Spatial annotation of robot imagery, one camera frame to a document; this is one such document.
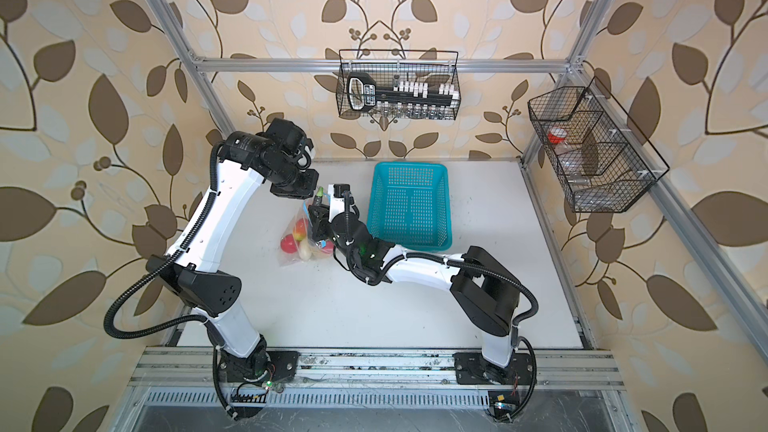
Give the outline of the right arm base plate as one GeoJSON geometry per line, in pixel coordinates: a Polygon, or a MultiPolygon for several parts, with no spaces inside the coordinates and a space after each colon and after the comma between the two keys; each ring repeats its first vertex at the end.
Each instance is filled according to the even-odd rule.
{"type": "Polygon", "coordinates": [[[530,385],[536,369],[534,359],[526,352],[514,353],[505,367],[490,363],[479,352],[457,352],[453,359],[459,385],[530,385]]]}

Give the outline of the dark toy eggplant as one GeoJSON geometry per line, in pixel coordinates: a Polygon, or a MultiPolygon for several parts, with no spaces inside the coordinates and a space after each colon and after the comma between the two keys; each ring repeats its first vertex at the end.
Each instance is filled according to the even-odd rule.
{"type": "Polygon", "coordinates": [[[322,186],[320,186],[317,189],[317,192],[315,194],[315,202],[320,204],[323,201],[324,196],[325,196],[325,190],[322,186]]]}

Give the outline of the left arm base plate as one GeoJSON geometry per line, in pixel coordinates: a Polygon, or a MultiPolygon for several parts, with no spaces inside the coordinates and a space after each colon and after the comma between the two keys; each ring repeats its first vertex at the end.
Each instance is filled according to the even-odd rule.
{"type": "Polygon", "coordinates": [[[213,371],[222,382],[250,382],[263,384],[267,381],[291,381],[298,369],[300,353],[296,350],[254,350],[245,358],[226,351],[218,353],[213,371]]]}

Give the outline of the white toy radish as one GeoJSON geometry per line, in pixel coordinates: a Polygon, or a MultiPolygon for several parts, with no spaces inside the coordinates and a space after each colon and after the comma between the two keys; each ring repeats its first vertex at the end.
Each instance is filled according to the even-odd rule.
{"type": "Polygon", "coordinates": [[[298,254],[302,261],[309,261],[313,257],[314,244],[306,238],[298,243],[298,254]]]}

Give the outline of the clear zip top bag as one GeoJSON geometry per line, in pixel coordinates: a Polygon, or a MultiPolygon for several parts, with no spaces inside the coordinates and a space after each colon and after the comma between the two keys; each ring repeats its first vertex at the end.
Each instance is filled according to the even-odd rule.
{"type": "Polygon", "coordinates": [[[304,200],[284,230],[277,256],[281,267],[324,259],[334,251],[330,240],[314,239],[311,236],[313,222],[309,207],[312,204],[312,199],[304,200]]]}

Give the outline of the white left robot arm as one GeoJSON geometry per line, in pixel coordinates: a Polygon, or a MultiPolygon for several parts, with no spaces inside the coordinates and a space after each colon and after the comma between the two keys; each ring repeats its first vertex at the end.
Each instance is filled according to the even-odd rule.
{"type": "Polygon", "coordinates": [[[219,266],[241,213],[260,186],[268,184],[276,197],[304,200],[313,195],[319,178],[311,167],[313,149],[306,133],[285,119],[273,120],[257,134],[236,131],[216,143],[209,159],[209,187],[191,221],[165,255],[148,261],[147,275],[109,307],[105,332],[128,340],[199,322],[218,349],[233,358],[257,359],[265,341],[239,300],[242,282],[219,266]],[[119,329],[119,309],[155,279],[187,304],[190,314],[142,330],[119,329]]]}

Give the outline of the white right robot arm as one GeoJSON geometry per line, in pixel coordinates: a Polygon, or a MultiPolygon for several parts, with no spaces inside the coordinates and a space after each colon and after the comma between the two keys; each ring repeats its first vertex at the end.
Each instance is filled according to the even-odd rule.
{"type": "Polygon", "coordinates": [[[479,246],[463,254],[438,255],[405,248],[372,235],[360,220],[347,184],[331,186],[330,202],[313,199],[308,206],[309,236],[334,246],[342,269],[368,286],[414,283],[449,293],[469,321],[482,332],[476,366],[468,372],[487,383],[508,384],[534,365],[534,352],[515,358],[522,322],[539,311],[535,295],[495,257],[479,246]]]}

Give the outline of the red toy tomato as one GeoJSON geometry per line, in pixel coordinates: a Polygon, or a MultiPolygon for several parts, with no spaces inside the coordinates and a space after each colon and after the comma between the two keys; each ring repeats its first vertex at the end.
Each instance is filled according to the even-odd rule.
{"type": "Polygon", "coordinates": [[[320,251],[321,251],[323,254],[327,254],[327,255],[330,255],[330,254],[332,254],[332,253],[333,253],[333,251],[334,251],[334,244],[333,244],[333,242],[332,242],[332,241],[330,241],[330,240],[323,240],[323,241],[320,241],[320,242],[318,243],[318,247],[319,247],[319,250],[320,250],[320,251]]]}
{"type": "Polygon", "coordinates": [[[292,234],[287,234],[280,241],[280,249],[285,254],[295,254],[298,252],[298,242],[292,234]]]}

